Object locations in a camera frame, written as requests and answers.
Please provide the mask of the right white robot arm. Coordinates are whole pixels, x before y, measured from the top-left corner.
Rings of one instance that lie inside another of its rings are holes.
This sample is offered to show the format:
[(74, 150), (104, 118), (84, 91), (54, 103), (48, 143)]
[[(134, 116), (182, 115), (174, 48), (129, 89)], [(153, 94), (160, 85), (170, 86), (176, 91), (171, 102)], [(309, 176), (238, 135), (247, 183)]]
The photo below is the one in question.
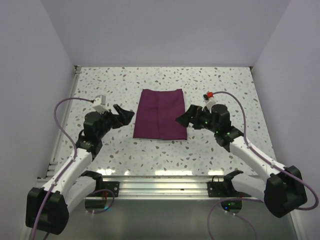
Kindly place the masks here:
[(206, 129), (213, 132), (219, 146), (243, 160), (258, 174), (258, 179), (241, 170), (225, 175), (217, 187), (223, 195), (232, 197), (243, 193), (254, 197), (262, 201), (277, 218), (307, 202), (300, 170), (295, 166), (286, 167), (255, 149), (244, 133), (232, 125), (225, 105), (215, 104), (211, 109), (191, 105), (176, 121), (183, 127), (192, 125), (195, 130)]

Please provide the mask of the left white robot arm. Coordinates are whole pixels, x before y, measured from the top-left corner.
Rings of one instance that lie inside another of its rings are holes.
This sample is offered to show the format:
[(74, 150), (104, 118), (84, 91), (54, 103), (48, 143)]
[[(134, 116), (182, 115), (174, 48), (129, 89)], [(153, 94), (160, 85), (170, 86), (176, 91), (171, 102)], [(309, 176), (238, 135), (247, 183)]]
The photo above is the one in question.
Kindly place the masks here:
[(27, 194), (25, 225), (59, 235), (65, 229), (70, 214), (89, 194), (103, 193), (102, 175), (86, 168), (100, 152), (103, 137), (111, 129), (131, 123), (135, 113), (115, 104), (116, 114), (110, 110), (92, 111), (85, 115), (83, 130), (74, 144), (69, 161), (42, 187), (33, 187)]

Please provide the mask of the purple surgical drape cloth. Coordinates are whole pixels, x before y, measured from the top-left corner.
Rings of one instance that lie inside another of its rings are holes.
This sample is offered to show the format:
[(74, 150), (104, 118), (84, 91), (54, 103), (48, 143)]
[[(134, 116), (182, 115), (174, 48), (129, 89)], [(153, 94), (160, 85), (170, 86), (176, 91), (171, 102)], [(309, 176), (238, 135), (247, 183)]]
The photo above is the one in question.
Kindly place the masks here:
[(150, 140), (186, 140), (187, 128), (176, 118), (185, 113), (181, 89), (155, 91), (143, 89), (138, 103), (133, 138)]

